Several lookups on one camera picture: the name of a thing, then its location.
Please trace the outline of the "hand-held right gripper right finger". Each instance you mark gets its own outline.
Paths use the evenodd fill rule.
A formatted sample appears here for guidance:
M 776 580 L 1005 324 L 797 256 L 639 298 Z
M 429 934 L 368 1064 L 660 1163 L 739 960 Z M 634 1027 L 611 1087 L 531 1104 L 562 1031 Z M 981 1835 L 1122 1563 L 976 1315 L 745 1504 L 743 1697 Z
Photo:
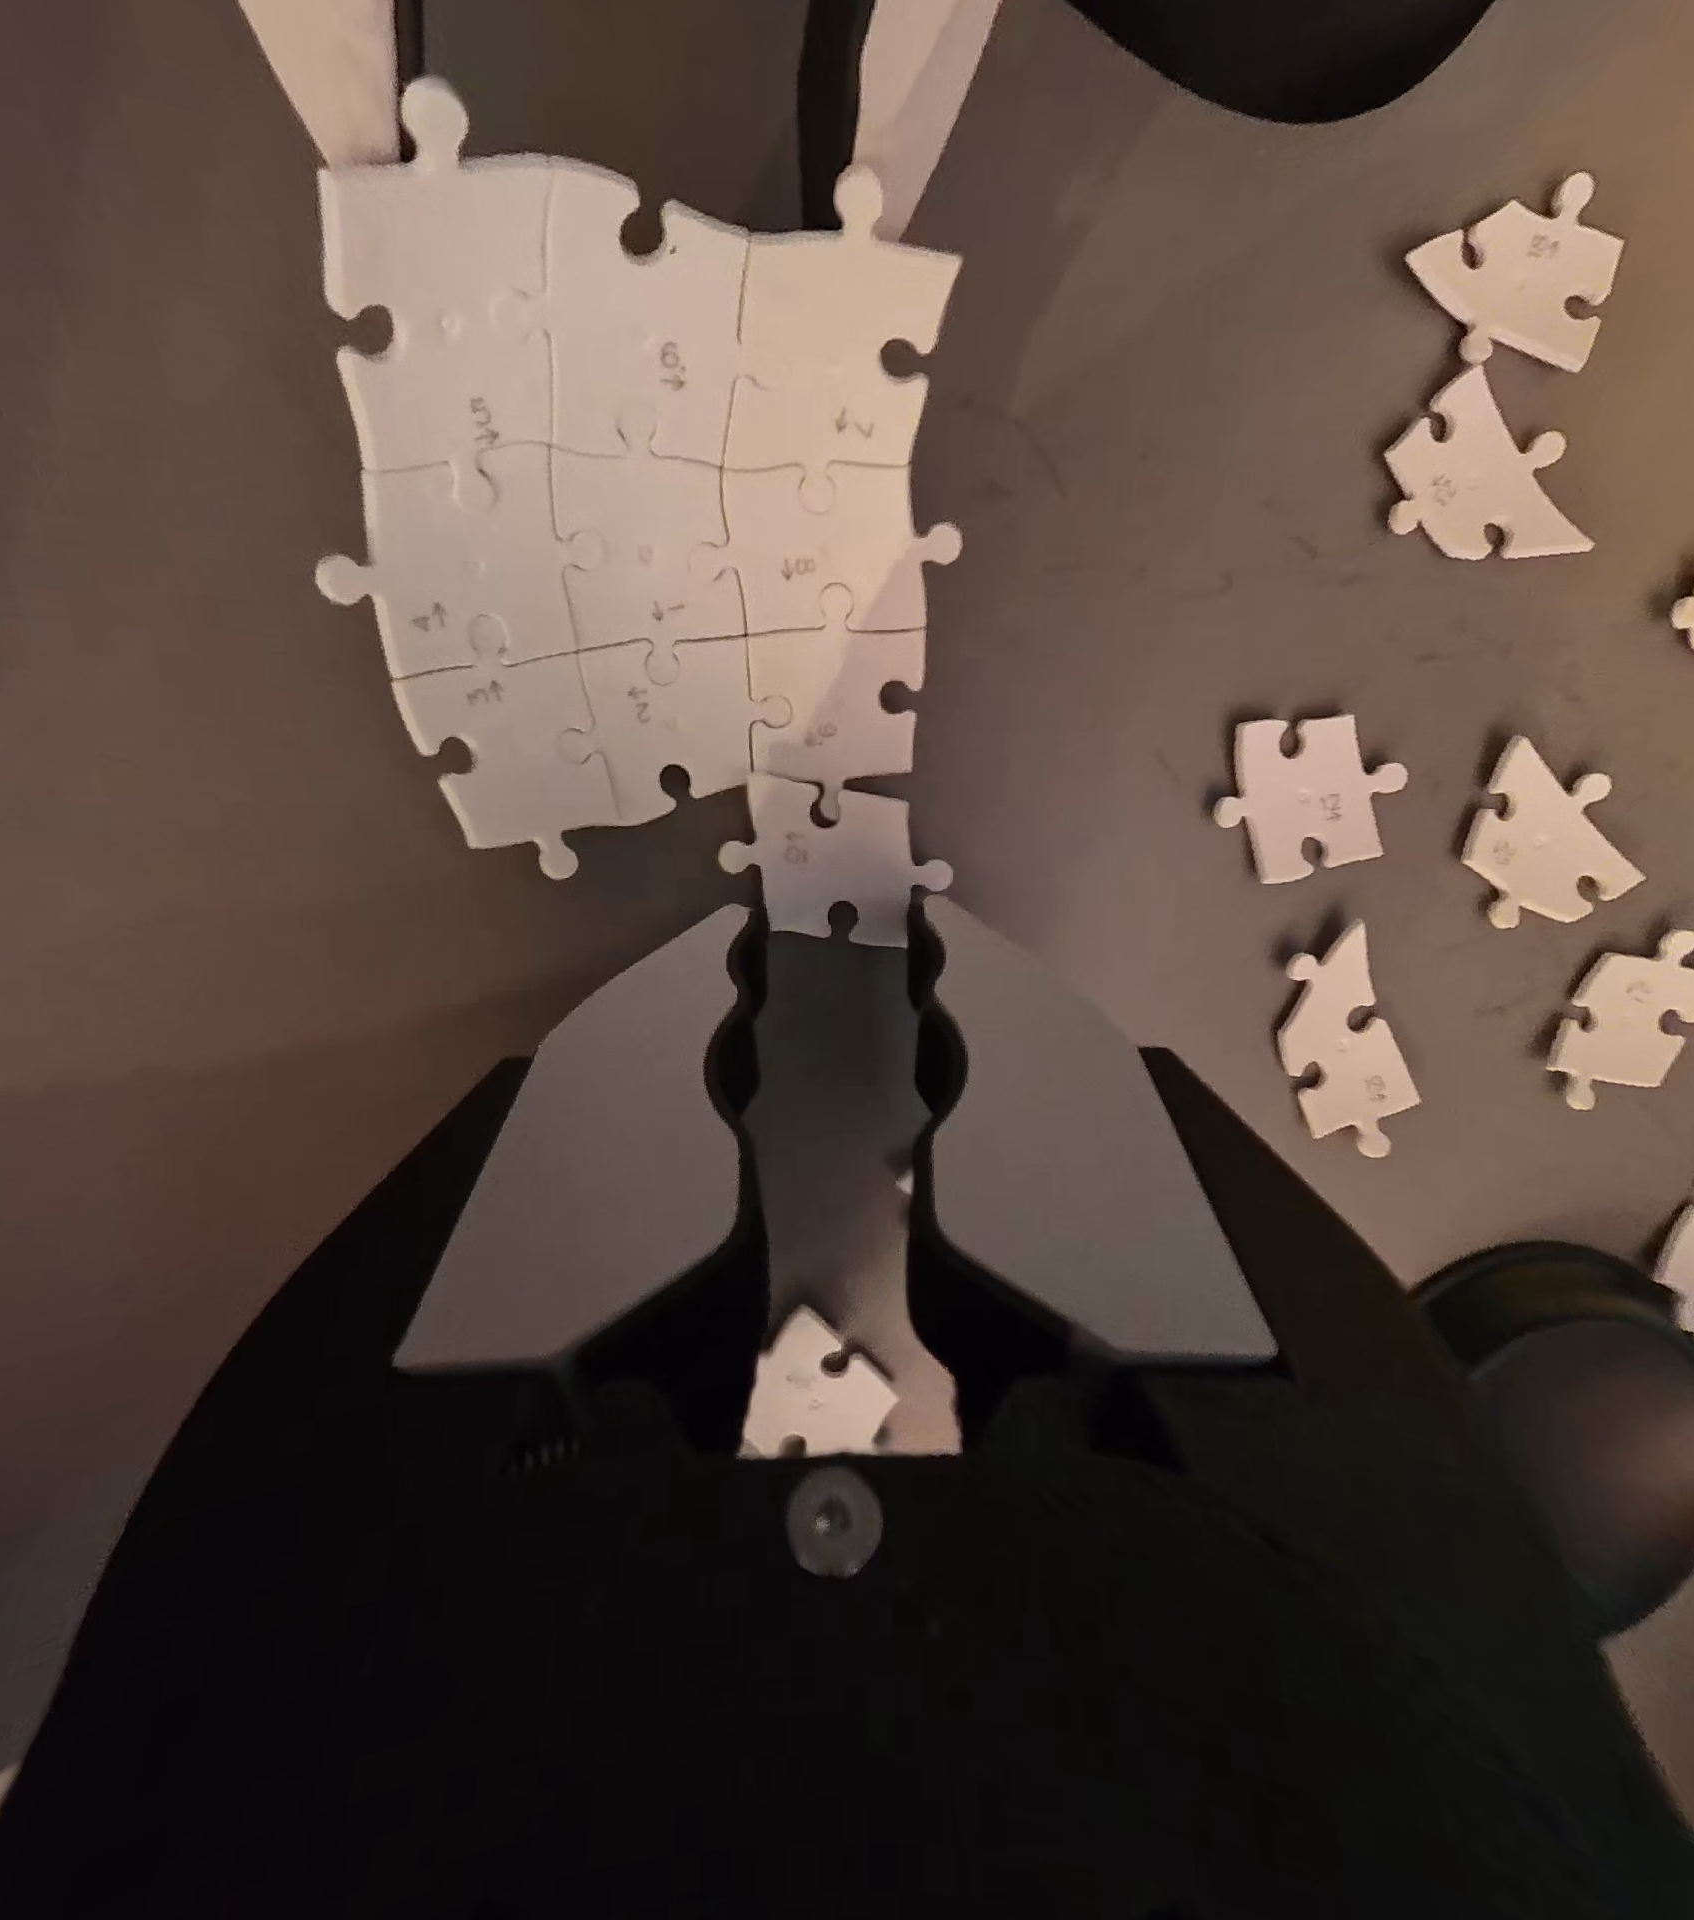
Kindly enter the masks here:
M 917 1009 L 910 1315 L 957 1382 L 1259 1367 L 1276 1331 L 1142 1050 L 944 895 L 910 925 Z

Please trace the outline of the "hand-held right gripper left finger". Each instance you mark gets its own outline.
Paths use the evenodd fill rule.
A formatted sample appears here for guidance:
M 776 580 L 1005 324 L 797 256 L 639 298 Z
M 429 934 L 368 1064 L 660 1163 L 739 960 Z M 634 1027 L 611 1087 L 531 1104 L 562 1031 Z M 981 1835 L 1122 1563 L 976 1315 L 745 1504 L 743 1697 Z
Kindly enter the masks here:
M 764 913 L 728 902 L 578 1002 L 540 1042 L 393 1363 L 568 1369 L 668 1313 L 741 1380 L 764 1344 Z

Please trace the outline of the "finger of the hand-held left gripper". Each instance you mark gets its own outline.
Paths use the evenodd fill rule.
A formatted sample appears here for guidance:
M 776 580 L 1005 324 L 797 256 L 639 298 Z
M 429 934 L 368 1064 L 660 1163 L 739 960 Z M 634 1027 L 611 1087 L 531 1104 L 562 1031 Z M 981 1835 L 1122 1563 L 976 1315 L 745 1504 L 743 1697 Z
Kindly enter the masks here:
M 239 2 L 239 14 L 325 165 L 408 155 L 400 97 L 414 77 L 412 2 Z
M 907 228 L 994 32 L 992 2 L 876 2 L 850 77 L 850 161 L 881 186 L 877 228 Z

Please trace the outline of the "white puzzle piece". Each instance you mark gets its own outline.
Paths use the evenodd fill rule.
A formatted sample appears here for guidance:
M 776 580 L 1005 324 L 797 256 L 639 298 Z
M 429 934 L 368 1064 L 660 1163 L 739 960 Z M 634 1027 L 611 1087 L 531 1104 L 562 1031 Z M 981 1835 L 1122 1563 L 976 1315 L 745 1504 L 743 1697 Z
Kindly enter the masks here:
M 788 1312 L 757 1355 L 738 1456 L 873 1456 L 899 1393 L 812 1308 Z
M 899 798 L 844 789 L 835 817 L 821 822 L 818 784 L 751 773 L 745 803 L 751 837 L 723 842 L 715 857 L 728 874 L 757 874 L 774 934 L 826 942 L 829 915 L 844 903 L 853 944 L 904 948 L 914 893 L 942 893 L 953 880 L 950 861 L 911 856 L 910 808 Z

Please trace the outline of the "assembled white puzzle section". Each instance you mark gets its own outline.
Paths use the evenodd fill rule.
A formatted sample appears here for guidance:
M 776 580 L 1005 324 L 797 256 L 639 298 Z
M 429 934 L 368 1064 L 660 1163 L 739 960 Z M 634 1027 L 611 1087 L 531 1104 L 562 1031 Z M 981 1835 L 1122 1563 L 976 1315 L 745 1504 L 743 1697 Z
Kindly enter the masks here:
M 401 88 L 409 150 L 316 179 L 323 298 L 380 317 L 338 350 L 368 603 L 414 747 L 478 854 L 554 882 L 579 840 L 784 787 L 847 824 L 914 768 L 928 574 L 914 502 L 929 357 L 962 258 L 888 229 L 877 171 L 834 222 L 751 232 L 568 155 L 469 152 L 448 80 Z

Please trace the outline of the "scattered loose puzzle pieces group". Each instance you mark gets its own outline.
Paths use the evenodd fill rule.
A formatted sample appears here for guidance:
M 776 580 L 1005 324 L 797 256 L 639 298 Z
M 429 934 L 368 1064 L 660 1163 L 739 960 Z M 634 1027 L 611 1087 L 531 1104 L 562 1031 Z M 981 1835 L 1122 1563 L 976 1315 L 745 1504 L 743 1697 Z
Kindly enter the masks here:
M 1585 365 L 1625 252 L 1622 235 L 1588 223 L 1594 191 L 1589 171 L 1565 173 L 1548 208 L 1506 200 L 1404 256 L 1409 278 L 1457 324 L 1457 372 L 1383 450 L 1396 488 L 1387 527 L 1423 535 L 1446 560 L 1560 560 L 1594 546 L 1540 481 L 1563 456 L 1563 434 L 1521 444 L 1486 374 L 1497 348 L 1555 372 Z M 1694 653 L 1694 586 L 1670 625 Z M 1267 716 L 1236 723 L 1231 779 L 1212 817 L 1244 829 L 1258 882 L 1273 885 L 1379 857 L 1376 800 L 1400 793 L 1407 770 L 1369 763 L 1350 714 Z M 1576 924 L 1643 884 L 1588 816 L 1610 793 L 1608 773 L 1562 781 L 1527 735 L 1507 740 L 1459 843 L 1459 864 L 1488 887 L 1491 928 Z M 1350 1131 L 1364 1156 L 1386 1157 L 1387 1120 L 1416 1108 L 1419 1091 L 1378 1011 L 1364 924 L 1284 971 L 1296 997 L 1273 1050 L 1310 1138 Z M 1689 1027 L 1694 929 L 1673 928 L 1649 952 L 1605 950 L 1588 964 L 1553 1024 L 1546 1069 L 1563 1104 L 1588 1111 L 1602 1087 L 1659 1087 Z M 1651 1281 L 1694 1334 L 1694 1188 L 1657 1246 Z

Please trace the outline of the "black round ball stand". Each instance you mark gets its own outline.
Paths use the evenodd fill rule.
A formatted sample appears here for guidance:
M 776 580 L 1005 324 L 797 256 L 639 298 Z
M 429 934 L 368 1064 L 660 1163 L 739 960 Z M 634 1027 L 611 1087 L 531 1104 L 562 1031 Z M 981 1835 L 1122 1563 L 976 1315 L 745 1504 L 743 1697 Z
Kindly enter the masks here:
M 1413 1308 L 1450 1351 L 1602 1640 L 1694 1573 L 1694 1334 L 1630 1260 L 1521 1239 L 1447 1262 Z

